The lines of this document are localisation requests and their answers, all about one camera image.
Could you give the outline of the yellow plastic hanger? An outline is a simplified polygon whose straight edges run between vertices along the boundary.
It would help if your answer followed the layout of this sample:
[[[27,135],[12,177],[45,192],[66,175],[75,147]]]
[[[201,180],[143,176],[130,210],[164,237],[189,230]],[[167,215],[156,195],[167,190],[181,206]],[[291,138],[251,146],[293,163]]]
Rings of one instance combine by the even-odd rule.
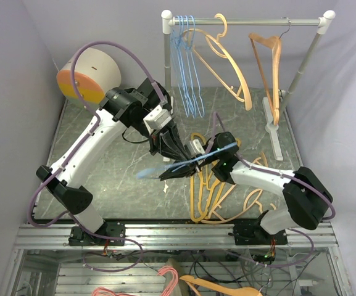
[[[217,210],[221,209],[221,203],[232,193],[234,185],[228,185],[227,183],[221,182],[218,188],[215,190],[213,200],[211,201],[211,214],[210,220],[215,218],[218,222],[223,222],[225,219],[222,218]]]
[[[205,171],[200,171],[190,177],[189,212],[192,222],[208,225],[216,224],[216,222],[210,220],[212,216],[210,204],[219,185],[220,181],[213,177],[210,165],[205,166]]]

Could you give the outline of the blue wire hanger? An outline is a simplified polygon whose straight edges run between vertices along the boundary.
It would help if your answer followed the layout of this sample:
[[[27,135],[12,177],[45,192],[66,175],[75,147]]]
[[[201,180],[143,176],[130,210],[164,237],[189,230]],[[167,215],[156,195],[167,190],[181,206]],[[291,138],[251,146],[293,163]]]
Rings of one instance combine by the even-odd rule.
[[[237,145],[238,145],[238,143],[235,141],[235,142],[232,142],[231,144],[223,146],[222,148],[216,148],[216,150],[213,151],[213,152],[209,152],[209,153],[206,153],[204,155],[195,157],[194,159],[185,160],[185,161],[182,161],[182,162],[193,162],[193,161],[198,161],[199,162],[200,160],[205,160],[207,158],[210,158],[213,155],[216,155],[216,154],[219,154],[221,152],[224,152],[224,151],[226,151],[226,150],[228,150],[230,148],[233,148],[233,147],[235,147]],[[158,167],[155,167],[155,168],[146,168],[146,169],[138,172],[136,174],[136,177],[138,179],[155,179],[155,177],[152,176],[152,174],[154,174],[156,172],[159,172],[159,171],[162,171],[162,169],[165,168],[165,166],[166,165],[158,166]]]
[[[185,25],[185,29],[192,28],[193,25],[195,27],[194,17],[192,15],[185,15],[185,16],[188,17],[188,24]],[[190,69],[191,69],[191,78],[192,78],[192,83],[191,83],[192,87],[190,88],[190,89],[192,89],[191,94],[193,95],[193,98],[195,98],[196,102],[197,102],[196,103],[197,117],[202,118],[205,115],[205,109],[204,109],[203,100],[202,100],[202,96],[201,96],[200,79],[199,79],[199,75],[197,74],[197,67],[196,67],[196,63],[194,60],[193,52],[192,52],[191,47],[188,42],[187,42],[187,44],[188,44],[187,54],[185,55],[185,57],[188,57],[188,63],[190,64]]]
[[[188,17],[185,16],[183,17],[183,22],[184,22],[184,29],[185,29],[185,25],[188,24]],[[192,89],[190,89],[192,86],[191,86],[191,83],[192,83],[192,78],[191,78],[191,69],[190,69],[190,64],[188,63],[188,57],[185,57],[185,55],[187,54],[187,42],[186,41],[183,41],[183,34],[182,34],[182,42],[181,42],[181,52],[182,52],[182,56],[183,56],[183,62],[184,62],[184,65],[185,65],[185,74],[186,74],[186,84],[187,84],[187,87],[188,87],[188,92],[189,92],[189,95],[190,95],[190,98],[191,98],[191,102],[193,104],[193,107],[194,107],[194,116],[193,118],[196,118],[197,117],[197,107],[196,107],[196,99],[193,98],[193,95],[191,94],[191,91]]]
[[[173,66],[175,69],[176,82],[179,89],[179,94],[181,96],[181,101],[183,103],[184,112],[187,117],[190,115],[194,116],[194,107],[191,102],[191,98],[188,92],[188,87],[186,84],[186,74],[185,74],[185,65],[183,62],[183,56],[181,52],[181,42],[182,34],[184,29],[183,16],[176,16],[178,19],[178,29],[173,29],[171,34],[171,44],[173,47]]]

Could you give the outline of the beige plastic hanger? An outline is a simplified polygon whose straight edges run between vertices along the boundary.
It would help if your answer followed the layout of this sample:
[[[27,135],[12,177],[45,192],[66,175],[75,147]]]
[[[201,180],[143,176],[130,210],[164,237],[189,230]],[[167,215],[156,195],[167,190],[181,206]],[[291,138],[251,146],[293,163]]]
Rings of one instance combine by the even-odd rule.
[[[247,213],[254,206],[258,206],[259,213],[262,214],[263,213],[263,204],[260,202],[260,197],[262,196],[262,194],[263,194],[263,189],[260,189],[260,188],[254,189],[253,191],[251,191],[250,193],[245,195],[245,199],[243,201],[242,211],[241,212],[239,212],[237,215],[234,215],[234,216],[232,216],[230,218],[224,218],[224,217],[221,216],[222,218],[225,219],[222,223],[218,222],[215,218],[212,218],[212,221],[216,222],[216,224],[226,224],[228,222],[232,222],[233,220],[243,216],[243,214]]]
[[[225,49],[222,45],[221,40],[226,36],[228,32],[228,23],[223,14],[217,13],[214,16],[214,19],[221,20],[223,25],[223,31],[218,33],[216,37],[212,36],[208,32],[195,28],[194,25],[192,28],[185,29],[183,31],[183,39],[187,41],[191,47],[194,55],[200,60],[200,62],[206,67],[206,69],[217,79],[218,82],[239,102],[244,104],[246,111],[252,109],[252,97],[249,91],[247,81],[237,64],[233,59],[232,55]],[[238,79],[238,89],[235,90],[233,86],[230,86],[212,67],[211,65],[197,52],[192,42],[194,41],[195,33],[199,33],[205,38],[205,41],[210,48],[210,50],[219,58],[228,62],[228,64],[233,69],[237,79]]]

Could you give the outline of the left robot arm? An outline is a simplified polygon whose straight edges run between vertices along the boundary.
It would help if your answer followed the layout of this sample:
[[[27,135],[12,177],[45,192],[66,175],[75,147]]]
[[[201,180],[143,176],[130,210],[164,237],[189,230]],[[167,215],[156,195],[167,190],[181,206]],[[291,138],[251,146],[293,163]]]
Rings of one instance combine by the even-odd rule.
[[[92,205],[93,195],[84,187],[91,167],[111,142],[128,128],[149,143],[149,152],[177,162],[190,159],[170,114],[170,104],[161,105],[153,85],[145,79],[138,88],[113,88],[105,94],[94,117],[71,148],[51,166],[37,169],[47,190],[84,227],[85,239],[93,245],[106,238],[106,222]]]

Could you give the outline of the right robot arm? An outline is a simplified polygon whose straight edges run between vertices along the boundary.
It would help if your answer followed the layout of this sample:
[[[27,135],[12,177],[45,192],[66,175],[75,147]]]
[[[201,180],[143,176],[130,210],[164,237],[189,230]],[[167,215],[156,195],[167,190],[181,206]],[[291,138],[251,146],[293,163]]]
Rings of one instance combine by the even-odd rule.
[[[239,146],[230,132],[216,134],[207,142],[210,149],[185,162],[175,162],[165,170],[161,180],[191,176],[203,166],[215,162],[214,176],[232,185],[247,185],[271,192],[284,199],[285,205],[267,210],[251,222],[249,229],[235,238],[266,244],[273,236],[289,228],[315,230],[334,212],[333,197],[314,172],[304,166],[297,170],[279,170],[239,158]]]

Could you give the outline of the beige round drawer cabinet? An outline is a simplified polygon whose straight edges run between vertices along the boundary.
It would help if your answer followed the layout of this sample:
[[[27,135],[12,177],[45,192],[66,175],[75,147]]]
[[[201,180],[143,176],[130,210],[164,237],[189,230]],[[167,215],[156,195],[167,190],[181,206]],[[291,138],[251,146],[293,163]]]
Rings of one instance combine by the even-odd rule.
[[[70,59],[59,72],[56,80],[62,94],[72,103],[83,107],[75,94],[70,77],[73,59]],[[75,65],[75,84],[89,106],[96,110],[107,91],[119,87],[122,76],[117,63],[105,52],[89,48],[82,53]]]

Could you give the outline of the orange wooden hanger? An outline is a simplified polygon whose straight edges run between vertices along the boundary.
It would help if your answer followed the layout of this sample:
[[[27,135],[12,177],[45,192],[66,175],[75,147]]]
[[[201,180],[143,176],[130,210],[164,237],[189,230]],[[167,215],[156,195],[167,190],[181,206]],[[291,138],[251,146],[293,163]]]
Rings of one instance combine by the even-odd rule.
[[[221,286],[214,282],[206,281],[204,279],[193,277],[190,275],[181,276],[180,279],[187,283],[190,289],[196,294],[201,295],[196,286],[203,287],[215,292],[219,292],[225,295],[232,296],[262,296],[262,293],[253,287],[242,287],[238,289],[232,289],[228,287]]]

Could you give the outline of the pink plastic hanger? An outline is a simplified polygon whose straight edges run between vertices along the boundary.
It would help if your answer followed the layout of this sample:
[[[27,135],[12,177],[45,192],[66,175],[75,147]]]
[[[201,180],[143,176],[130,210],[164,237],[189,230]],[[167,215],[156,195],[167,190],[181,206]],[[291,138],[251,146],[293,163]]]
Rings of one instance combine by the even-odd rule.
[[[158,270],[157,275],[163,276],[167,282],[166,286],[164,287],[164,289],[161,293],[161,296],[172,295],[175,287],[178,286],[178,283],[180,280],[177,270],[171,266],[164,266]],[[91,295],[92,296],[97,296],[97,295],[133,296],[133,294],[123,293],[123,292],[115,293],[114,291],[112,291],[108,288],[105,288],[105,287],[95,288]]]

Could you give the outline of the metal clothes rack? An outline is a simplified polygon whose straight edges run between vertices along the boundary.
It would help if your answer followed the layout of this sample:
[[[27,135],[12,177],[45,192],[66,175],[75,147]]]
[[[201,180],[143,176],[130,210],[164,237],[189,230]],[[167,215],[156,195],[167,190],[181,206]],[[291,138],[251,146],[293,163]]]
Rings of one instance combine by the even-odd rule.
[[[176,79],[180,89],[187,115],[194,117],[204,116],[201,83],[197,74],[195,59],[199,59],[208,71],[228,90],[239,102],[244,104],[246,110],[252,108],[252,96],[245,76],[233,59],[233,56],[222,45],[221,39],[225,37],[230,25],[286,25],[288,27],[305,25],[316,26],[317,33],[305,54],[305,57],[287,91],[279,88],[279,64],[282,54],[282,37],[273,35],[269,38],[257,33],[249,33],[254,57],[263,83],[266,96],[263,98],[263,108],[267,124],[265,129],[270,135],[273,155],[277,161],[283,160],[283,154],[279,143],[279,121],[288,104],[292,92],[295,90],[308,60],[317,46],[320,38],[327,32],[336,14],[333,10],[327,10],[318,19],[266,19],[266,20],[227,20],[221,13],[214,18],[195,18],[192,15],[174,16],[170,10],[163,10],[162,32],[164,34],[164,76],[165,87],[169,91],[172,88],[171,67],[176,67],[178,73]],[[214,54],[228,61],[238,78],[238,88],[227,84],[223,78],[205,61],[196,51],[194,37],[203,36]]]

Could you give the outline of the aluminium frame rail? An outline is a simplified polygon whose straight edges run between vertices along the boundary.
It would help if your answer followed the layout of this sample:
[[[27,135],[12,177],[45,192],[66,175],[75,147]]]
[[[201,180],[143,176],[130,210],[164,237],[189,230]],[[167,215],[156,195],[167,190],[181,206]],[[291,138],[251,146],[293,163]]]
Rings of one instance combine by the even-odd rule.
[[[14,242],[15,249],[24,250],[102,250],[103,246],[69,246],[68,237],[72,224],[54,225],[46,229],[34,228],[24,224],[19,228]],[[236,245],[233,224],[128,224],[126,236],[142,245],[144,250],[192,250],[192,249],[268,249],[270,244]],[[338,247],[331,223],[321,223],[314,231],[297,228],[313,240],[314,247]],[[282,249],[310,248],[309,240],[302,234],[286,230],[286,245],[278,244]],[[109,247],[112,250],[138,250],[132,242],[124,246]]]

